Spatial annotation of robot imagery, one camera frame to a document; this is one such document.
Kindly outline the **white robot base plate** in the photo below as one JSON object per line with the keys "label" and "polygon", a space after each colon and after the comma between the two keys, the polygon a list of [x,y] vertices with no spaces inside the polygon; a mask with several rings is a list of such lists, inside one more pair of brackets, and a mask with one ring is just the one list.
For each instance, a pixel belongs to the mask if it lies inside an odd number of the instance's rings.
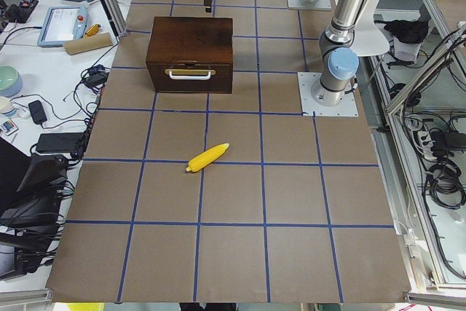
{"label": "white robot base plate", "polygon": [[352,86],[348,82],[341,92],[327,91],[320,83],[319,72],[298,72],[301,110],[308,117],[358,117]]}

